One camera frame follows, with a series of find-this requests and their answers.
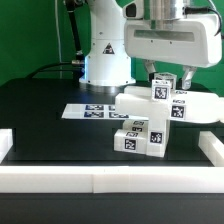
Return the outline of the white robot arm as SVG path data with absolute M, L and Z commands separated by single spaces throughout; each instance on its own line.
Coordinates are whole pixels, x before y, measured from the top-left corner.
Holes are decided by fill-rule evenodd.
M 148 73 L 154 63 L 179 64 L 182 88 L 191 86 L 198 68 L 222 58 L 222 17 L 209 6 L 191 0 L 87 0 L 91 16 L 91 49 L 85 57 L 83 85 L 114 91 L 133 84 L 131 60 L 142 59 Z

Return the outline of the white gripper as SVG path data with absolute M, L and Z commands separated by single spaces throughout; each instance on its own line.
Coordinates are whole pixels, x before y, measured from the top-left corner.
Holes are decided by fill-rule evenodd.
M 174 20 L 171 30 L 158 30 L 152 29 L 146 20 L 127 20 L 125 50 L 130 57 L 144 59 L 148 74 L 156 72 L 154 61 L 183 65 L 181 87 L 188 90 L 196 67 L 214 66 L 222 58 L 218 23 L 215 14 L 189 15 Z

